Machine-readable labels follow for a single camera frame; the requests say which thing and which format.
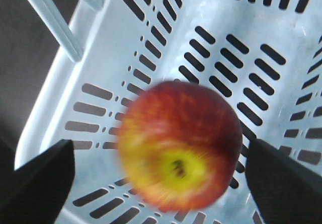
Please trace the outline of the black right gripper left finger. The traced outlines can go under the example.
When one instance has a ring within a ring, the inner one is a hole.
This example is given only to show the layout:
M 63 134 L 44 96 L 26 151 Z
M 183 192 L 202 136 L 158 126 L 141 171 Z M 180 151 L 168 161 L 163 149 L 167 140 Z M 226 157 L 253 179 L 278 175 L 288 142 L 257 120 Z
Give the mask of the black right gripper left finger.
M 1 181 L 1 223 L 55 223 L 74 177 L 73 141 L 62 139 Z

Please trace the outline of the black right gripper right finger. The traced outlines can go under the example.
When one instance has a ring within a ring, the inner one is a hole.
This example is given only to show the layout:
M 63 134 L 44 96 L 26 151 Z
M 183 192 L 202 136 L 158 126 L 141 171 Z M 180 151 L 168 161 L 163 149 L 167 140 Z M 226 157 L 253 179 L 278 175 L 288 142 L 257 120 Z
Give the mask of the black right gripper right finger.
M 258 138 L 246 181 L 264 223 L 321 223 L 321 176 Z

